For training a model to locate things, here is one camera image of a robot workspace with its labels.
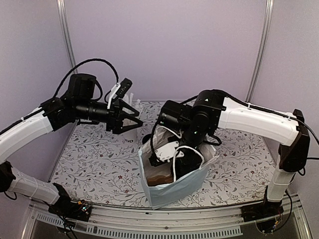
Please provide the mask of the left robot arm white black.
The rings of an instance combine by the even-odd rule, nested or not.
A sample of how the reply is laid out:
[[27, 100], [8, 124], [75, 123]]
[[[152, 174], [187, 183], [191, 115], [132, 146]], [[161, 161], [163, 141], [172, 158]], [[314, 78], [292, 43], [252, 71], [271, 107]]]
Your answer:
[[[106, 94], [95, 76], [75, 73], [79, 67], [91, 62], [106, 64], [115, 75], [116, 83]], [[43, 201], [63, 216], [70, 216], [74, 206], [80, 206], [83, 201], [72, 202], [63, 186], [22, 173], [11, 165], [8, 158], [31, 142], [76, 121], [104, 123], [106, 131], [113, 134], [141, 127], [140, 113], [123, 100], [132, 84], [128, 78], [120, 81], [115, 67], [105, 59], [87, 59], [71, 68], [50, 99], [0, 132], [1, 193], [20, 194]]]

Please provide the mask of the brown cardboard cup carrier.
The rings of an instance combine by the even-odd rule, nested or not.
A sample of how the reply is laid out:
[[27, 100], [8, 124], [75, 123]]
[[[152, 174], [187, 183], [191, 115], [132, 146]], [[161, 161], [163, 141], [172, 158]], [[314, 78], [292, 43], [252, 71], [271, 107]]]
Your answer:
[[173, 183], [173, 175], [171, 173], [146, 176], [147, 185], [150, 187]]

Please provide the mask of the light blue paper bag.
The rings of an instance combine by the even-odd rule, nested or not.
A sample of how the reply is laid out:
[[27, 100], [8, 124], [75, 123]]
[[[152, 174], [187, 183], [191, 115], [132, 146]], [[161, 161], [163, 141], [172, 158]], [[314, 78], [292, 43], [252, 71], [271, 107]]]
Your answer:
[[[176, 133], [164, 126], [158, 126], [153, 137], [154, 150], [165, 144], [181, 139], [181, 132]], [[151, 166], [149, 157], [152, 154], [150, 140], [139, 149], [139, 168], [141, 173], [141, 184], [150, 206], [153, 209], [164, 207], [170, 203], [178, 201], [199, 189], [211, 164], [218, 158], [214, 146], [202, 143], [197, 149], [192, 149], [202, 158], [200, 167], [188, 174], [175, 174], [175, 158], [180, 149], [192, 149], [189, 146], [178, 146], [173, 158], [169, 163], [158, 167]], [[154, 187], [147, 185], [146, 176], [171, 173], [173, 183], [162, 184]]]

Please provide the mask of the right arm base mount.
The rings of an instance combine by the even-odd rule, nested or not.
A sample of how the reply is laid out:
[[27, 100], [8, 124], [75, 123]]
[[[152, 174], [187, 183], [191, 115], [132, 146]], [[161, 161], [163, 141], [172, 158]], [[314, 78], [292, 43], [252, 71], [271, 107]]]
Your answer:
[[264, 234], [275, 231], [283, 212], [282, 201], [269, 202], [267, 198], [263, 202], [241, 207], [244, 222], [255, 221], [258, 231]]

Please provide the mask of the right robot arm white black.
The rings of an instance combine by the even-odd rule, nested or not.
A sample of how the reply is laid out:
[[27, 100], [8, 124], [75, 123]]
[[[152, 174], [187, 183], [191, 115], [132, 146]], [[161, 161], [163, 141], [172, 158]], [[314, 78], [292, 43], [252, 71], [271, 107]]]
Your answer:
[[172, 174], [178, 179], [203, 164], [199, 146], [205, 137], [214, 137], [219, 128], [233, 129], [270, 138], [279, 143], [279, 161], [264, 202], [258, 213], [268, 217], [277, 209], [294, 175], [306, 165], [310, 139], [316, 134], [305, 123], [303, 113], [263, 108], [243, 102], [222, 90], [204, 90], [183, 102], [166, 101], [155, 127], [163, 126], [175, 133], [171, 141], [159, 149], [151, 147], [152, 166], [172, 162]]

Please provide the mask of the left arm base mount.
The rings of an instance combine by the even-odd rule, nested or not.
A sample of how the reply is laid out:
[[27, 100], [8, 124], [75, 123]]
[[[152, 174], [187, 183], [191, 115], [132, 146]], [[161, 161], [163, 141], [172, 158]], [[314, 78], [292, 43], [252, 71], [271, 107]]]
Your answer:
[[92, 205], [84, 200], [72, 202], [69, 199], [59, 199], [49, 205], [48, 211], [58, 216], [88, 222], [92, 212]]

